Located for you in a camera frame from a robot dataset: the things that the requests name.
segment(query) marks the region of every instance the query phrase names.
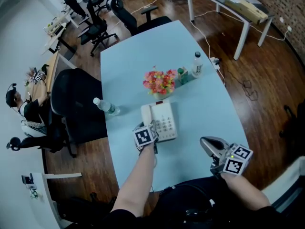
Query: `white table leg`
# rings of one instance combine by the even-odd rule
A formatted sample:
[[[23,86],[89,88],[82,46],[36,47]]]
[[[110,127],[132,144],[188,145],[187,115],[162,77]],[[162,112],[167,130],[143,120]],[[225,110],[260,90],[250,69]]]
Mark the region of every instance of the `white table leg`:
[[[71,177],[81,177],[81,173],[73,173],[73,174],[61,174],[61,175],[54,175],[54,174],[44,174],[43,175],[46,179],[60,179],[60,178],[71,178]]]
[[[242,52],[242,49],[244,47],[244,42],[246,41],[246,38],[247,38],[247,35],[248,35],[249,28],[250,28],[250,23],[245,21],[243,31],[242,31],[242,34],[240,36],[239,43],[238,43],[238,46],[237,46],[237,49],[236,49],[236,52],[235,52],[235,55],[234,55],[235,60],[238,60],[238,58],[240,56],[240,53]]]
[[[187,2],[189,4],[190,20],[194,21],[193,0],[187,0]]]
[[[263,44],[263,42],[264,42],[264,40],[265,40],[265,37],[266,37],[266,35],[267,35],[268,31],[269,31],[269,27],[270,27],[271,22],[272,22],[272,19],[273,19],[273,17],[270,17],[270,18],[268,19],[266,25],[265,25],[265,28],[264,28],[263,33],[262,33],[262,35],[261,35],[261,38],[260,38],[260,40],[259,40],[259,42],[258,42],[258,46],[259,46],[259,47],[262,46],[262,44]]]
[[[79,28],[79,25],[71,18],[70,15],[67,15],[66,18],[67,20],[71,21],[76,28]]]

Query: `white telephone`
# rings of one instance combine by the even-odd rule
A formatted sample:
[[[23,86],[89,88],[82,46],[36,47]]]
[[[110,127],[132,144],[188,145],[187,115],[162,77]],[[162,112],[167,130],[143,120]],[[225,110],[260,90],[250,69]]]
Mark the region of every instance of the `white telephone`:
[[[178,136],[172,107],[168,100],[143,105],[141,107],[141,114],[144,126],[149,125],[152,120],[155,120],[155,128],[159,134],[158,142],[175,139]]]

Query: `power strip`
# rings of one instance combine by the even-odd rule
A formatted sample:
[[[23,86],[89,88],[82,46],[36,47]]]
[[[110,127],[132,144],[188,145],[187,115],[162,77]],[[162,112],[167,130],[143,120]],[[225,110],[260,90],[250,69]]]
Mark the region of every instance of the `power strip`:
[[[214,69],[216,71],[218,71],[220,69],[220,67],[219,67],[220,60],[219,60],[219,58],[212,57],[212,58],[210,58],[210,61],[211,61],[212,65],[213,65]]]

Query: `water bottle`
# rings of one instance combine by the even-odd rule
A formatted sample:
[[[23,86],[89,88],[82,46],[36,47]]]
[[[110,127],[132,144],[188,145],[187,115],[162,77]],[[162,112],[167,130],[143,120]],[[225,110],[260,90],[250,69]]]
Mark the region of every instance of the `water bottle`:
[[[114,104],[111,104],[107,101],[104,101],[99,98],[94,98],[93,103],[96,104],[96,106],[103,110],[105,113],[109,115],[118,115],[120,113],[119,107],[115,106]]]
[[[198,78],[202,73],[202,58],[199,52],[195,53],[195,59],[192,68],[192,75],[195,78]]]

